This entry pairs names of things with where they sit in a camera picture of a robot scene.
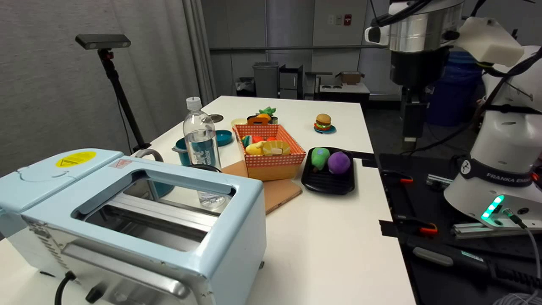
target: green light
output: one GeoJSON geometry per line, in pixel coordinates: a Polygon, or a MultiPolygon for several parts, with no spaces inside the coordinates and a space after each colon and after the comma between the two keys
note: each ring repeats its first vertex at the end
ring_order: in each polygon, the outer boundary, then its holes
{"type": "Polygon", "coordinates": [[[495,197],[495,201],[492,204],[500,206],[504,202],[505,202],[505,195],[499,195],[499,197],[495,197]]]}
{"type": "Polygon", "coordinates": [[[505,202],[505,195],[499,195],[494,199],[494,202],[488,206],[488,209],[482,214],[482,221],[488,221],[492,214],[505,202]]]}

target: black pole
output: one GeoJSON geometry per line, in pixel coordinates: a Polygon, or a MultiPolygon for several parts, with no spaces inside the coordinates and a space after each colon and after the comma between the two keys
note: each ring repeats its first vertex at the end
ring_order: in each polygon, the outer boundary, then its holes
{"type": "Polygon", "coordinates": [[[134,133],[134,138],[138,141],[138,146],[134,148],[134,151],[150,148],[151,145],[143,140],[141,131],[140,131],[138,123],[136,123],[136,117],[133,114],[133,109],[129,106],[129,101],[124,95],[124,90],[123,90],[123,85],[121,85],[121,80],[119,80],[119,73],[118,73],[116,65],[114,65],[114,51],[112,50],[99,50],[99,56],[101,56],[101,62],[104,65],[107,79],[114,85],[118,101],[121,102],[124,116],[129,121],[131,129],[134,133]]]}

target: white table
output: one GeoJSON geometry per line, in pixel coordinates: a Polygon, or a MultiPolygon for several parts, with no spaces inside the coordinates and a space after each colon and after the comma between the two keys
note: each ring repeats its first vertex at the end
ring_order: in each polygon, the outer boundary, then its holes
{"type": "Polygon", "coordinates": [[[360,82],[356,85],[343,84],[341,87],[321,85],[321,94],[343,94],[343,95],[370,95],[370,89],[360,82]]]}
{"type": "MultiPolygon", "coordinates": [[[[277,99],[221,97],[207,114],[223,114],[217,129],[231,129],[234,119],[277,107],[280,124],[309,151],[334,146],[373,153],[368,128],[358,104],[302,102],[277,99]],[[334,119],[338,134],[312,131],[317,114],[334,119]]],[[[173,145],[182,126],[153,141],[167,163],[179,165],[173,145]]],[[[223,167],[239,162],[236,145],[221,148],[223,167]]],[[[250,305],[329,305],[329,304],[416,304],[397,239],[383,238],[378,221],[390,221],[390,209],[378,170],[356,162],[358,189],[345,197],[304,192],[268,216],[267,267],[260,272],[250,305]]],[[[0,304],[53,304],[58,280],[40,275],[11,246],[0,243],[0,304]]],[[[68,285],[65,304],[79,305],[85,295],[68,285]]]]}

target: black surface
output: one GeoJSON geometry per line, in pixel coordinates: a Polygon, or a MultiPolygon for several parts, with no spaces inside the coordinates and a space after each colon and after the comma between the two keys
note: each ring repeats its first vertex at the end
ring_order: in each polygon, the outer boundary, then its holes
{"type": "MultiPolygon", "coordinates": [[[[444,201],[441,190],[433,190],[426,185],[429,173],[448,178],[455,177],[456,170],[448,162],[382,155],[380,165],[383,172],[395,172],[416,178],[412,187],[395,185],[389,189],[394,216],[404,214],[436,223],[441,231],[436,243],[455,246],[504,267],[534,275],[534,251],[527,236],[470,241],[456,241],[453,238],[450,229],[455,224],[473,221],[455,211],[444,201]]],[[[414,294],[422,305],[482,305],[494,304],[507,294],[516,294],[516,290],[510,290],[509,287],[490,284],[468,272],[446,270],[421,262],[419,258],[414,258],[405,246],[402,246],[402,250],[414,294]]]]}
{"type": "MultiPolygon", "coordinates": [[[[331,151],[331,155],[343,151],[336,148],[328,148],[328,150],[331,151]]],[[[329,173],[328,165],[322,172],[317,172],[311,163],[312,151],[314,148],[307,155],[307,162],[302,175],[302,184],[306,185],[307,190],[319,192],[319,194],[333,194],[333,195],[343,195],[355,190],[355,162],[348,151],[343,151],[343,153],[346,153],[351,158],[351,170],[345,175],[329,173]]]]}

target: hamburger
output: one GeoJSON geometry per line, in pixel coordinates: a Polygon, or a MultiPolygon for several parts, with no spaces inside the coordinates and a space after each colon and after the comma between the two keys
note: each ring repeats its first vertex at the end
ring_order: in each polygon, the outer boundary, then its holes
{"type": "Polygon", "coordinates": [[[333,117],[329,117],[328,114],[319,114],[317,123],[316,123],[316,129],[328,131],[331,128],[333,128],[333,117]]]}

